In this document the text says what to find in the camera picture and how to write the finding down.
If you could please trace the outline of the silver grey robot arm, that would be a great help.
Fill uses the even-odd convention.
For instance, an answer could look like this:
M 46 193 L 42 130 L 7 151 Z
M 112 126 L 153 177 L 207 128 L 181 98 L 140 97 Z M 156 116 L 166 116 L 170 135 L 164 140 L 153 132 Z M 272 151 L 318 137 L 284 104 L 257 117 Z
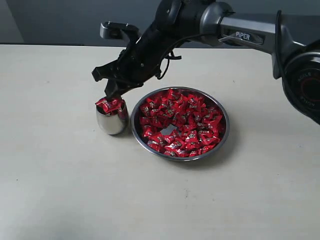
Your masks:
M 143 34 L 131 24 L 105 22 L 103 39 L 129 39 L 118 58 L 92 71 L 107 80 L 107 98 L 140 88 L 152 77 L 162 79 L 163 60 L 186 42 L 212 47 L 243 46 L 272 58 L 272 74 L 282 80 L 290 104 L 314 122 L 320 121 L 320 18 L 318 16 L 236 13 L 216 0 L 163 0 Z

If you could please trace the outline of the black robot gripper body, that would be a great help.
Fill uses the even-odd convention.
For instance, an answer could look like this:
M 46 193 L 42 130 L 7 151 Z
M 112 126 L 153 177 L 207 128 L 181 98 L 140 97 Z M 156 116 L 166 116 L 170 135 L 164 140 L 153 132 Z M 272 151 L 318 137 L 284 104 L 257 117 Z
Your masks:
M 135 85 L 156 75 L 161 60 L 182 39 L 200 34 L 200 20 L 207 6 L 202 0 L 162 0 L 152 24 L 118 59 L 117 76 Z

